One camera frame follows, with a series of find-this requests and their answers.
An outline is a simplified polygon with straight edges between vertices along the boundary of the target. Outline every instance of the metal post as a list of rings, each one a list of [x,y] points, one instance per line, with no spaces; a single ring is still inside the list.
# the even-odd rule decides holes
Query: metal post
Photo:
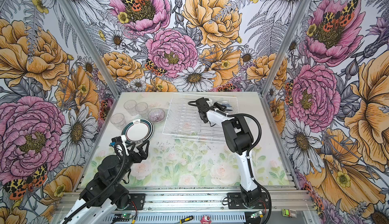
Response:
[[[96,63],[97,67],[99,68],[101,75],[104,77],[105,81],[107,82],[107,85],[112,91],[114,98],[118,99],[120,95],[120,91],[118,90],[115,81],[112,79],[112,76],[108,72],[107,67],[105,66],[99,52],[97,51],[97,48],[93,44],[92,39],[89,36],[89,33],[86,31],[84,27],[84,23],[82,22],[81,18],[77,14],[73,2],[71,0],[57,0],[57,1],[61,6],[62,12],[65,13],[66,17],[68,18],[68,21],[71,23],[75,31],[80,36],[86,49],[89,51],[90,56],[92,57],[93,61]]]
[[[300,0],[297,10],[293,15],[293,18],[291,19],[289,23],[288,30],[286,31],[286,34],[284,36],[284,39],[281,42],[280,48],[278,49],[277,55],[275,56],[273,66],[271,67],[269,71],[269,75],[267,76],[265,80],[265,84],[263,85],[261,89],[261,95],[265,96],[267,91],[269,90],[271,84],[273,83],[273,80],[275,78],[275,75],[277,74],[278,69],[281,66],[282,60],[284,59],[285,53],[292,42],[293,35],[299,25],[301,25],[301,18],[304,16],[305,11],[309,7],[309,3],[311,0]]]

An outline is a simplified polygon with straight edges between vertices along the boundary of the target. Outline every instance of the floral tablecloth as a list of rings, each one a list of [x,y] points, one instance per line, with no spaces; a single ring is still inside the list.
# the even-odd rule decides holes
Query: floral tablecloth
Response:
[[[197,95],[236,96],[239,113],[247,113],[256,117],[262,127],[262,138],[253,149],[254,174],[262,185],[288,185],[289,181],[280,160],[277,147],[265,113],[256,92],[205,92]],[[168,113],[173,93],[123,93],[114,113],[123,113],[132,117],[123,105],[128,100],[146,102],[149,108],[164,109]],[[258,135],[255,123],[248,119],[254,139]],[[240,175],[235,155],[225,143],[204,142],[198,140],[173,139],[163,134],[165,120],[154,124],[154,134],[150,139],[149,157],[131,168],[129,183],[126,187],[135,186],[233,186],[239,185]],[[109,147],[110,139],[120,135],[119,129],[108,122],[102,138],[86,168],[80,187],[93,179],[97,166],[108,155],[114,154]]]

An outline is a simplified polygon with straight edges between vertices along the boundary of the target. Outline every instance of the plate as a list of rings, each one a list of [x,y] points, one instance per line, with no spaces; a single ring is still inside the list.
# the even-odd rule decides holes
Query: plate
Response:
[[[153,124],[147,119],[136,119],[129,122],[122,130],[127,138],[127,144],[141,144],[151,138],[154,132]]]

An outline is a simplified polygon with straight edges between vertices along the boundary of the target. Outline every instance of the black mounting plate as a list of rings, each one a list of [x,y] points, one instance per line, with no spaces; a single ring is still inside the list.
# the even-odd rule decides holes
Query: black mounting plate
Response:
[[[143,210],[143,205],[145,203],[145,196],[146,194],[129,194],[131,201],[134,202],[135,206],[137,207],[138,210]],[[132,203],[125,208],[125,210],[135,210],[134,206]]]
[[[236,210],[236,209],[247,209],[243,205],[242,198],[240,196],[240,192],[235,193],[227,193],[227,201],[228,201],[228,209],[230,210]],[[270,203],[269,198],[267,196],[267,193],[262,192],[262,196],[258,199],[257,203],[252,209],[265,209],[262,202],[263,201],[266,205],[266,209],[269,209]]]

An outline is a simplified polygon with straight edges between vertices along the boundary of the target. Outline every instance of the dish rack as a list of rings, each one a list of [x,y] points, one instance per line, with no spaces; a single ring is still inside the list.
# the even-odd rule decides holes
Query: dish rack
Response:
[[[198,113],[197,107],[189,106],[189,101],[196,101],[204,97],[212,99],[212,103],[218,102],[226,105],[228,114],[238,113],[238,100],[230,96],[207,96],[196,94],[174,93],[170,101],[168,115],[163,127],[163,134],[173,136],[173,139],[201,140],[207,142],[225,143],[223,128],[205,124]]]

